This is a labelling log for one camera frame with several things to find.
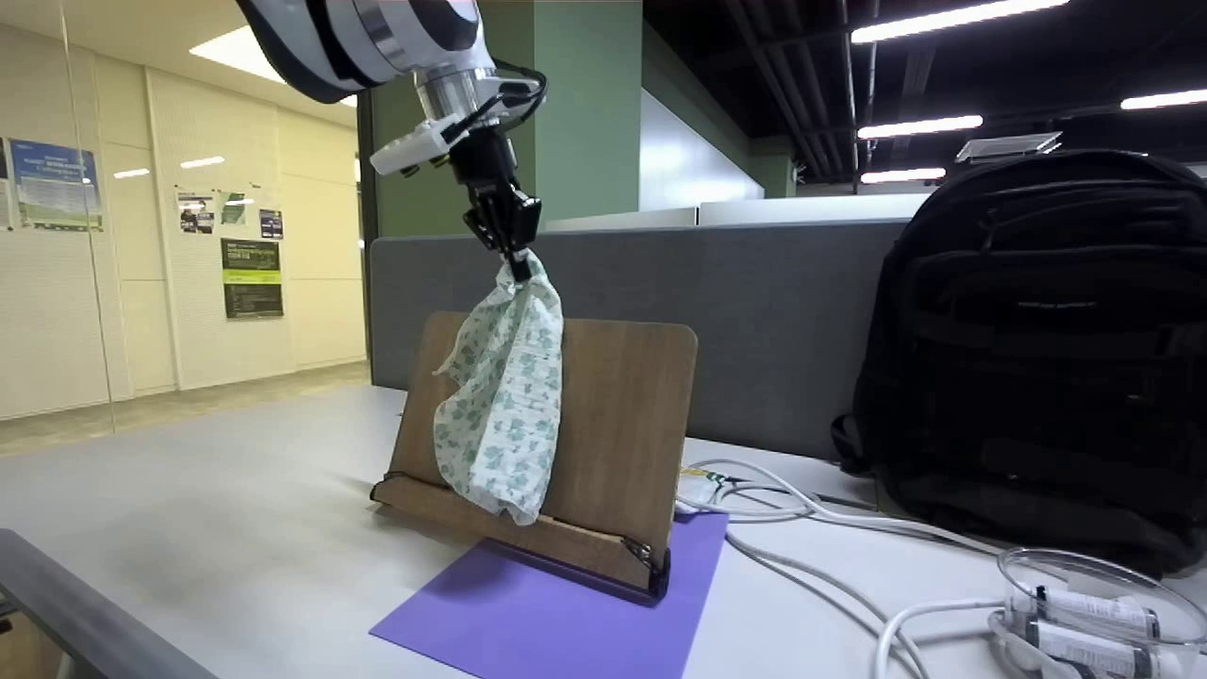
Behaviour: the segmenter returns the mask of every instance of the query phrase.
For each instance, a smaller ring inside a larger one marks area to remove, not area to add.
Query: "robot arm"
[[[545,76],[491,61],[476,0],[239,0],[273,69],[316,102],[339,102],[410,76],[427,122],[386,144],[379,172],[454,167],[467,189],[463,223],[516,278],[540,201],[524,195],[511,130],[545,102]]]

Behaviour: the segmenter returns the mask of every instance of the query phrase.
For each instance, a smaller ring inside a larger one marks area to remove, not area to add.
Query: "purple paper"
[[[620,600],[506,551],[472,546],[386,616],[374,636],[482,679],[684,675],[721,543],[721,512],[676,526],[659,605]]]

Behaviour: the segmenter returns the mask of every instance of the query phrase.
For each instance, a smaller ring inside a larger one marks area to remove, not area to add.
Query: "wooden stand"
[[[693,386],[684,323],[568,322],[562,438],[545,518],[516,527],[454,493],[436,465],[436,377],[461,316],[427,323],[380,507],[488,535],[627,592],[659,597],[676,518],[678,453]]]

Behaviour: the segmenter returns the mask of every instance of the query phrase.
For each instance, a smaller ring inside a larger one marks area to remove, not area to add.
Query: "white table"
[[[145,620],[217,675],[457,675],[370,636],[467,543],[379,518],[399,394],[347,389],[239,415],[130,429],[0,459],[0,526]],[[842,470],[735,447],[808,491],[867,493]],[[996,565],[952,546],[824,526],[735,527],[842,575],[898,611],[996,597]],[[1184,582],[1207,605],[1207,571]],[[918,624],[942,634],[985,616]],[[942,675],[1005,675],[985,640],[926,644]],[[721,555],[686,675],[867,675],[872,636],[742,555]]]

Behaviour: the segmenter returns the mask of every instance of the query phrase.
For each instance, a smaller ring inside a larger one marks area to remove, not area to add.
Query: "gray cubicle wall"
[[[545,233],[568,316],[678,322],[702,338],[689,434],[829,453],[879,266],[902,223]],[[493,258],[472,239],[370,247],[370,367],[409,389],[424,322],[472,311]]]

